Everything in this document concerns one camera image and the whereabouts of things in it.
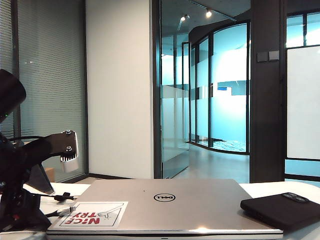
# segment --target silver laptop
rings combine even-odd
[[[283,231],[244,215],[251,198],[231,179],[95,181],[75,211],[48,229],[51,239],[281,239]]]

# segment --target cardboard box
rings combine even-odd
[[[51,183],[55,182],[55,169],[53,167],[46,167],[44,169],[46,175],[48,176],[48,179]]]

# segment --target white desk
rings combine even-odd
[[[282,182],[265,182],[265,183],[243,183],[241,187],[253,198],[264,197],[269,195],[281,194],[286,192],[296,193],[304,196],[309,200],[320,204],[320,188],[302,182],[282,181]],[[89,184],[71,184],[71,183],[52,183],[56,195],[62,195],[68,192],[71,196],[81,195],[90,185]],[[39,193],[32,187],[25,186],[27,190],[33,193]],[[57,204],[52,197],[42,197],[40,209],[43,213],[48,214],[57,209],[71,206],[73,201],[67,200],[63,204]],[[31,234],[29,232],[21,233],[3,233],[0,235],[1,240],[25,239]],[[43,233],[39,233],[38,238],[45,239]],[[284,240],[320,240],[320,222],[304,227],[294,232],[284,232]]]

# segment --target light switch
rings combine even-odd
[[[269,51],[269,61],[277,61],[280,59],[279,51]]]
[[[267,62],[268,61],[268,52],[267,51],[258,52],[256,55],[256,61],[258,63]]]

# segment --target black pouch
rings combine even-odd
[[[249,216],[281,230],[320,221],[320,204],[292,192],[242,200],[240,207]]]

